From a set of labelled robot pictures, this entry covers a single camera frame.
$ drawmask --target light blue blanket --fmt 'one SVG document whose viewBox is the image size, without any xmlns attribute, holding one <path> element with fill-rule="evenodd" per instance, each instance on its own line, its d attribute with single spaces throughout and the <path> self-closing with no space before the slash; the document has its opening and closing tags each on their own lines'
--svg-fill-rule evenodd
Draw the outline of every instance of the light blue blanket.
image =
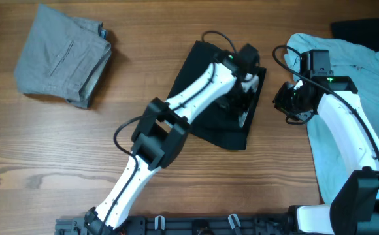
<svg viewBox="0 0 379 235">
<path fill-rule="evenodd" d="M 379 137 L 379 52 L 339 39 L 321 39 L 302 33 L 291 36 L 288 46 L 300 53 L 311 49 L 329 50 L 331 69 L 337 76 L 349 76 L 361 97 L 365 115 Z M 287 65 L 300 70 L 299 57 L 288 51 Z M 348 179 L 339 150 L 329 128 L 314 116 L 307 124 L 320 193 L 326 204 L 332 203 Z"/>
</svg>

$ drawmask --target hardwood floor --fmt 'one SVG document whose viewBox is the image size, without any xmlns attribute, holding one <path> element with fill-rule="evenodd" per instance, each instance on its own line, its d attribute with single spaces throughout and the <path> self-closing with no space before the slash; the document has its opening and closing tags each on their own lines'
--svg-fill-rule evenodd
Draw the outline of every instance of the hardwood floor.
<svg viewBox="0 0 379 235">
<path fill-rule="evenodd" d="M 0 0 L 0 234 L 53 234 L 55 219 L 101 203 L 127 162 L 113 132 L 152 98 L 166 98 L 192 44 L 209 29 L 224 32 L 237 48 L 247 42 L 258 48 L 268 69 L 248 148 L 226 151 L 190 136 L 131 214 L 253 214 L 319 203 L 306 129 L 286 125 L 272 105 L 291 76 L 271 52 L 294 33 L 331 37 L 333 21 L 379 17 L 379 1 L 44 1 L 70 16 L 101 20 L 110 31 L 114 53 L 89 110 L 17 92 L 13 71 L 35 2 Z M 229 48 L 220 37 L 208 39 Z M 128 148 L 133 127 L 118 139 Z"/>
</svg>

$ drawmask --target cable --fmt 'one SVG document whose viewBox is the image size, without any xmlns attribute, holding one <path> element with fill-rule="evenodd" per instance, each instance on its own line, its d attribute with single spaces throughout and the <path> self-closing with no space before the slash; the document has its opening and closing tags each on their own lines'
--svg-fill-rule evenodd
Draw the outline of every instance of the cable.
<svg viewBox="0 0 379 235">
<path fill-rule="evenodd" d="M 333 95 L 334 97 L 336 97 L 340 102 L 342 102 L 350 111 L 353 115 L 355 115 L 355 117 L 357 118 L 358 122 L 361 124 L 362 128 L 364 129 L 365 131 L 365 134 L 368 136 L 368 139 L 371 143 L 371 146 L 372 148 L 374 148 L 374 151 L 375 151 L 375 154 L 376 154 L 376 157 L 375 159 L 378 159 L 378 162 L 379 162 L 379 150 L 378 150 L 378 147 L 374 141 L 374 138 L 372 137 L 367 125 L 364 123 L 364 121 L 361 119 L 361 117 L 359 116 L 357 110 L 355 108 L 353 108 L 347 101 L 345 101 L 340 95 L 336 94 L 334 91 L 330 90 L 330 89 L 327 89 L 326 87 L 312 81 L 311 79 L 309 78 L 306 78 L 305 76 L 299 74 L 298 72 L 295 72 L 294 70 L 292 70 L 291 68 L 289 68 L 287 65 L 283 64 L 277 57 L 276 57 L 276 51 L 280 48 L 285 48 L 285 49 L 289 49 L 293 52 L 295 52 L 297 55 L 301 56 L 300 53 L 290 47 L 290 46 L 286 46 L 286 45 L 281 45 L 281 46 L 277 46 L 273 51 L 272 51 L 272 57 L 274 58 L 274 60 L 282 67 L 284 68 L 285 70 L 287 70 L 288 72 L 298 76 L 303 82 L 308 82 L 310 84 L 313 84 L 314 86 L 328 92 L 329 94 Z"/>
<path fill-rule="evenodd" d="M 214 30 L 205 31 L 205 32 L 201 35 L 201 40 L 202 40 L 202 42 L 205 42 L 205 40 L 204 40 L 204 36 L 207 35 L 207 34 L 209 34 L 209 33 L 215 33 L 215 34 L 218 34 L 218 35 L 222 36 L 223 38 L 225 38 L 225 39 L 230 43 L 230 46 L 232 47 L 233 52 L 234 52 L 235 54 L 237 54 L 237 50 L 236 50 L 236 48 L 235 48 L 235 45 L 233 45 L 233 42 L 231 42 L 231 40 L 230 40 L 230 39 L 229 39 L 224 33 L 222 33 L 222 32 L 214 31 Z"/>
<path fill-rule="evenodd" d="M 150 117 L 154 117 L 154 116 L 163 115 L 163 114 L 168 114 L 168 113 L 174 112 L 174 111 L 176 111 L 176 110 L 178 110 L 180 108 L 184 108 L 185 105 L 188 102 L 190 102 L 192 99 L 194 99 L 196 96 L 198 96 L 201 92 L 203 92 L 208 87 L 208 85 L 210 85 L 212 83 L 213 78 L 214 78 L 214 76 L 216 74 L 216 64 L 215 64 L 214 61 L 212 62 L 212 66 L 213 66 L 213 71 L 212 71 L 211 77 L 208 79 L 208 82 L 199 91 L 197 91 L 190 98 L 186 99 L 184 102 L 180 103 L 177 107 L 175 107 L 175 108 L 173 108 L 171 110 L 168 110 L 168 111 L 164 111 L 164 112 L 158 112 L 158 113 L 155 113 L 155 114 L 149 114 L 149 115 L 145 115 L 145 116 L 134 117 L 134 118 L 130 119 L 129 121 L 126 121 L 125 123 L 121 124 L 117 128 L 117 130 L 114 132 L 114 136 L 113 136 L 114 145 L 120 151 L 122 151 L 123 153 L 127 154 L 128 156 L 130 156 L 134 160 L 135 167 L 133 169 L 133 172 L 131 173 L 130 178 L 127 180 L 127 182 L 125 183 L 125 185 L 122 188 L 122 190 L 120 191 L 120 193 L 118 193 L 117 197 L 112 201 L 112 204 L 111 204 L 110 208 L 108 209 L 107 214 L 105 215 L 104 221 L 103 221 L 102 225 L 99 227 L 99 231 L 98 231 L 97 235 L 101 235 L 101 233 L 103 231 L 103 227 L 104 227 L 105 223 L 107 222 L 107 219 L 110 217 L 111 211 L 114 209 L 115 205 L 117 204 L 117 202 L 120 199 L 121 195 L 123 194 L 124 190 L 130 184 L 131 180 L 133 179 L 133 177 L 135 176 L 137 170 L 139 169 L 139 162 L 137 161 L 135 153 L 131 153 L 131 152 L 127 151 L 126 149 L 124 149 L 123 147 L 121 147 L 121 145 L 118 143 L 117 136 L 120 133 L 120 131 L 122 129 L 124 129 L 126 126 L 128 126 L 128 125 L 130 125 L 130 124 L 132 124 L 132 123 L 134 123 L 136 121 L 139 121 L 139 120 L 142 120 L 142 119 L 145 119 L 145 118 L 150 118 Z"/>
</svg>

